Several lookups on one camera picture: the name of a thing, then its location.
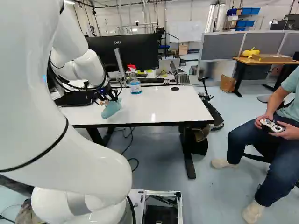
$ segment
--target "light blue cloth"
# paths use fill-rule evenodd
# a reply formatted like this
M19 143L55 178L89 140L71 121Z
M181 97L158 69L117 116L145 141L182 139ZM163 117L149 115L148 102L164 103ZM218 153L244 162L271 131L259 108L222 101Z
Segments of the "light blue cloth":
M277 114L299 122L299 66L282 82L281 87L288 92L294 92L295 100L288 107L278 110Z
M105 105L105 109L101 113L103 119L107 119L114 115L121 109L121 99L117 101L110 101L107 105Z

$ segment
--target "game controller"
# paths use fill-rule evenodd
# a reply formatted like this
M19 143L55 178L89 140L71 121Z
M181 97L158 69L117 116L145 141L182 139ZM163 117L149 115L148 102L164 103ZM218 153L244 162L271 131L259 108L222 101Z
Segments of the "game controller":
M276 125L274 121L270 121L267 118L260 119L260 123L262 124L263 128L268 129L268 131L272 133L280 133L285 130L284 127Z

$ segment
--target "ceiling light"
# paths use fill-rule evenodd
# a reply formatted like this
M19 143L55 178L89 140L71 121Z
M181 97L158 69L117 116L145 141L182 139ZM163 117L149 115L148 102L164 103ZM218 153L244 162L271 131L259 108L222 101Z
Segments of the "ceiling light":
M68 1L68 0L64 0L64 2L65 2L66 4L71 4L71 5L74 5L74 4L75 4L75 2L73 2L73 1Z

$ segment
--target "plastic bottle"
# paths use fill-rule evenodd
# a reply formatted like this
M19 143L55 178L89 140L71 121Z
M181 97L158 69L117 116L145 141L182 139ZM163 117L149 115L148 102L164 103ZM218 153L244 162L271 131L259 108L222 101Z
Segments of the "plastic bottle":
M140 94L142 93L141 90L141 83L136 77L136 72L135 72L135 65L128 65L128 68L131 70L130 75L129 75L129 86L131 89L131 94Z

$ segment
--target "whiteboard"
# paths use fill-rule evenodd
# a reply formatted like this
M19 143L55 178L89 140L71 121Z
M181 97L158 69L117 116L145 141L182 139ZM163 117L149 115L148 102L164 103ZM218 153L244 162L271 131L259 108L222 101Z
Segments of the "whiteboard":
M201 21L168 21L166 31L176 36L180 42L201 41L205 27ZM169 42L178 42L178 40L170 36Z

